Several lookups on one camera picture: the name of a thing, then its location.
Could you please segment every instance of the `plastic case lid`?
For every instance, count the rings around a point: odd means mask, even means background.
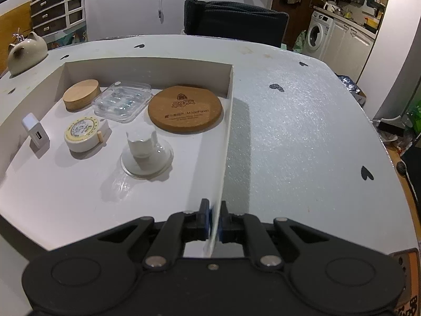
[[[147,83],[115,82],[92,101],[93,112],[106,119],[127,123],[147,106],[152,98]]]

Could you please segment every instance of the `round wooden coaster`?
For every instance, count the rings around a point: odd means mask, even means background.
[[[72,85],[63,95],[67,110],[78,110],[89,105],[101,93],[97,80],[86,80]]]
[[[207,89],[177,85],[156,94],[149,102],[148,113],[152,122],[165,131],[189,133],[216,122],[222,105]]]

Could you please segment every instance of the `white suction cup hook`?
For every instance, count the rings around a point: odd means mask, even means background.
[[[170,167],[173,149],[167,141],[158,141],[153,126],[144,124],[126,132],[126,135],[128,144],[121,154],[121,165],[128,175],[150,179]]]

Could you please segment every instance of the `engraved logo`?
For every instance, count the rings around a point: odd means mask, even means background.
[[[186,95],[178,94],[177,101],[174,101],[171,107],[172,108],[185,107],[188,104],[196,104],[196,103],[194,102],[194,100],[189,100]]]

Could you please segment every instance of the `tape measure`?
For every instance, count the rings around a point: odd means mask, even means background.
[[[106,119],[96,116],[84,116],[67,127],[64,140],[73,152],[86,152],[104,141],[104,135],[109,130]]]

